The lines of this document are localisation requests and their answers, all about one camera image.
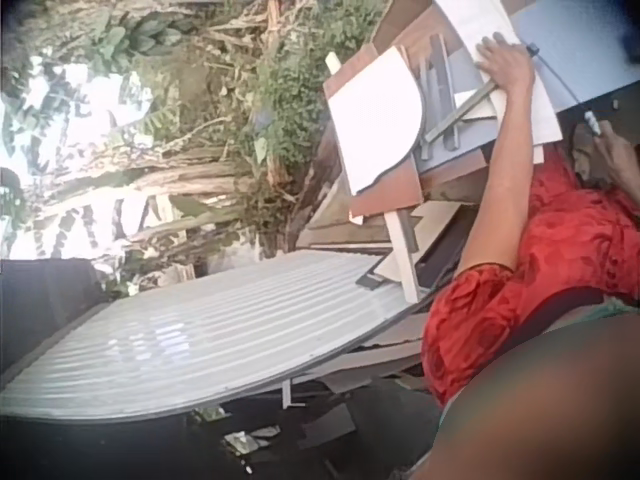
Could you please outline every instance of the cable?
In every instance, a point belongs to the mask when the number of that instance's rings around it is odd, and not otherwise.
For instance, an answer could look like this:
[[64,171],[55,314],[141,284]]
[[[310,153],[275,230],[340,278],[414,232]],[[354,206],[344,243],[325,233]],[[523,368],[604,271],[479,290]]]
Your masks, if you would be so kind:
[[584,112],[584,120],[587,122],[587,125],[589,126],[589,128],[591,129],[591,132],[593,133],[594,136],[599,137],[600,135],[602,135],[602,130],[600,129],[600,124],[598,123],[598,118],[596,117],[595,113],[593,113],[592,110],[589,110],[585,105],[584,102],[580,101],[580,99],[578,98],[578,96],[575,94],[575,92],[571,89],[571,87],[567,84],[567,82],[564,81],[564,79],[560,76],[560,74],[558,74],[558,72],[556,72],[553,67],[551,65],[549,65],[549,62],[547,62],[544,57],[542,55],[540,55],[540,49],[535,45],[535,44],[526,44],[527,46],[527,50],[529,49],[534,49],[534,51],[536,52],[536,57],[538,58],[538,60],[540,60],[540,63],[542,63],[542,65],[545,66],[545,68],[547,70],[549,70],[549,73],[551,73],[554,77],[556,77],[556,79],[560,82],[560,84],[562,85],[562,87],[567,91],[567,93],[571,96],[571,98],[573,98],[573,100],[576,102],[576,104],[583,110]]

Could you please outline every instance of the red floral dress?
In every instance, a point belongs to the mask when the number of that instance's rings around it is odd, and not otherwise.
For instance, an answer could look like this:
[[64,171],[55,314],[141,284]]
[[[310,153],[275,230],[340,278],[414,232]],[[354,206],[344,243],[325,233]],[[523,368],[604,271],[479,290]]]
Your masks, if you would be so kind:
[[585,298],[595,291],[637,302],[638,214],[620,190],[580,189],[557,147],[546,146],[545,163],[531,186],[515,272],[495,264],[470,268],[431,308],[422,363],[438,401],[446,405],[515,336],[526,340],[542,333],[546,328],[529,328],[532,318],[559,294],[578,291],[577,298]]

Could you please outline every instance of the white paper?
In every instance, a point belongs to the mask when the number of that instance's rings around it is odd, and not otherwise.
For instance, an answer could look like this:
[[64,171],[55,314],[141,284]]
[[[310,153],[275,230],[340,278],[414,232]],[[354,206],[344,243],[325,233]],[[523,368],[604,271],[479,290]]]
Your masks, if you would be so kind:
[[[492,38],[495,32],[504,35],[509,43],[520,43],[500,0],[437,0],[437,2],[460,35],[474,61],[482,59],[476,46],[482,42],[483,37]],[[488,75],[482,73],[482,76],[485,81],[489,80]],[[501,120],[506,110],[506,94],[502,90],[497,90],[491,94],[491,101],[498,113],[498,119]],[[533,89],[531,120],[534,145],[562,139],[558,119],[544,84],[538,76]]]
[[353,195],[400,163],[422,129],[420,90],[397,48],[342,87],[329,108]]
[[[470,90],[468,92],[460,92],[454,95],[456,100],[456,108],[460,108],[464,102],[469,100],[477,90]],[[478,105],[473,107],[473,109],[467,113],[462,119],[465,121],[470,120],[479,120],[485,118],[496,118],[498,114],[496,113],[496,108],[493,106],[493,102],[491,100],[484,100],[480,102]]]

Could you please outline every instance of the white corrugated roof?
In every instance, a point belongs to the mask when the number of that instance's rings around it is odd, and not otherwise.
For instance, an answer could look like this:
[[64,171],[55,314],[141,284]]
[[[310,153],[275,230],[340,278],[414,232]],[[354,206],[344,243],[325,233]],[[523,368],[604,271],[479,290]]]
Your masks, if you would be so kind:
[[301,251],[120,300],[0,393],[3,415],[56,420],[175,413],[308,370],[409,305],[355,284],[378,257]]

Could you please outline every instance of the person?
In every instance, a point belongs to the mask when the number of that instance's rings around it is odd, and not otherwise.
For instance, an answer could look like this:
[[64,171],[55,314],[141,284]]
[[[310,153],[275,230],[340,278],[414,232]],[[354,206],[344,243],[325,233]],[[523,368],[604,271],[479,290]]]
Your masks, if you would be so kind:
[[454,280],[436,297],[422,363],[445,408],[483,369],[550,330],[638,311],[640,163],[608,122],[595,146],[612,188],[580,188],[558,145],[533,165],[533,62],[496,34],[478,67],[507,98],[487,186]]

